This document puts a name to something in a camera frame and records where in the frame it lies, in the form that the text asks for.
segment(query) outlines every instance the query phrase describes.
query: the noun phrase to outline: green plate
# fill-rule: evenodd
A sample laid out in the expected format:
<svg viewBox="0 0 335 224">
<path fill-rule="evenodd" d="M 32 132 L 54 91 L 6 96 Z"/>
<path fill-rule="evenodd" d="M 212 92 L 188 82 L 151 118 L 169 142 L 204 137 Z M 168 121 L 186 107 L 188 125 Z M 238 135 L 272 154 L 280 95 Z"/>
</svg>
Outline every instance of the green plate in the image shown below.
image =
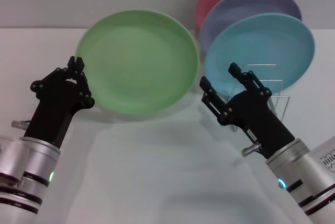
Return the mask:
<svg viewBox="0 0 335 224">
<path fill-rule="evenodd" d="M 127 114 L 148 114 L 174 104 L 191 87 L 199 56 L 185 27 L 165 14 L 127 10 L 90 28 L 76 56 L 94 99 Z"/>
</svg>

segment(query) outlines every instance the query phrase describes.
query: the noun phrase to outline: white table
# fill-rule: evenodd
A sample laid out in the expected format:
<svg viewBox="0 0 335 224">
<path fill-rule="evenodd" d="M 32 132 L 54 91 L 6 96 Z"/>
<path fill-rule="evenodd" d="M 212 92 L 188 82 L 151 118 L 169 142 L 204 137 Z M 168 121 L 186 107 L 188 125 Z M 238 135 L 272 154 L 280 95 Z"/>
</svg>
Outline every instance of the white table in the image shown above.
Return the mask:
<svg viewBox="0 0 335 224">
<path fill-rule="evenodd" d="M 84 31 L 0 29 L 0 134 L 24 134 L 10 123 L 33 115 L 31 82 L 65 67 Z M 313 34 L 315 59 L 285 91 L 284 118 L 310 148 L 335 135 L 335 30 Z M 197 85 L 153 117 L 77 113 L 37 223 L 310 223 L 262 156 L 241 157 L 251 142 L 216 122 Z"/>
</svg>

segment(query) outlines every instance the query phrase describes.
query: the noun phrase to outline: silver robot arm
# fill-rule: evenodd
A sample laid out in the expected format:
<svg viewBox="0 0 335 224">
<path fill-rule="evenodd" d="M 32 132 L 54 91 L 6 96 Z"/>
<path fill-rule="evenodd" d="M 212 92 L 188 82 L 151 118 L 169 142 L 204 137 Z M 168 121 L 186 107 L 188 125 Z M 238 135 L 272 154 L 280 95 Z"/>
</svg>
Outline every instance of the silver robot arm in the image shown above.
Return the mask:
<svg viewBox="0 0 335 224">
<path fill-rule="evenodd" d="M 242 150 L 242 155 L 263 155 L 278 185 L 314 224 L 335 223 L 335 137 L 310 151 L 269 109 L 272 93 L 252 71 L 242 73 L 235 63 L 228 71 L 245 91 L 225 103 L 202 77 L 202 102 L 221 125 L 235 125 L 244 131 L 253 145 Z"/>
<path fill-rule="evenodd" d="M 67 68 L 33 82 L 40 103 L 32 119 L 12 123 L 24 137 L 0 136 L 0 224 L 34 223 L 73 115 L 94 105 L 83 69 L 71 57 Z"/>
</svg>

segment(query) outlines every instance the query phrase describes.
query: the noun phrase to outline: blue plate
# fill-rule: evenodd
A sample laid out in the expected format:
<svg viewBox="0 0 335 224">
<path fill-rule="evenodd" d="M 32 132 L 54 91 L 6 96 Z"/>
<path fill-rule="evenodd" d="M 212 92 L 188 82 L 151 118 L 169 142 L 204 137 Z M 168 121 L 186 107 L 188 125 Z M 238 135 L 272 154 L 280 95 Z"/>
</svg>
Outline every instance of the blue plate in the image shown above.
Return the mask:
<svg viewBox="0 0 335 224">
<path fill-rule="evenodd" d="M 221 0 L 208 13 L 200 31 L 203 53 L 208 52 L 215 38 L 230 25 L 262 13 L 281 13 L 302 19 L 294 0 Z"/>
<path fill-rule="evenodd" d="M 285 89 L 307 71 L 314 53 L 313 35 L 300 20 L 283 14 L 260 14 L 241 20 L 218 35 L 205 58 L 205 75 L 217 92 L 228 96 L 236 87 L 236 80 L 228 72 L 232 62 L 240 67 L 277 64 L 276 79 L 284 80 Z M 263 66 L 254 72 L 259 79 L 274 77 L 273 68 Z M 232 95 L 242 90 L 239 85 Z M 273 93 L 280 90 L 278 85 L 272 88 Z"/>
</svg>

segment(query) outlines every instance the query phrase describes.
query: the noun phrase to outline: purple plate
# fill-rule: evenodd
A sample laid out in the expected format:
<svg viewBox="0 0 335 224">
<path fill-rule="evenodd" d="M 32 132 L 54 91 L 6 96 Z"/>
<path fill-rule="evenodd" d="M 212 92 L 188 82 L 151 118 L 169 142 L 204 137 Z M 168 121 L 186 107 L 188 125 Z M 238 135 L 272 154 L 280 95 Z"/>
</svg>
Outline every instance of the purple plate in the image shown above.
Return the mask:
<svg viewBox="0 0 335 224">
<path fill-rule="evenodd" d="M 262 13 L 281 13 L 302 19 L 294 0 L 221 0 L 209 12 L 200 31 L 203 53 L 207 54 L 215 38 L 230 25 Z"/>
</svg>

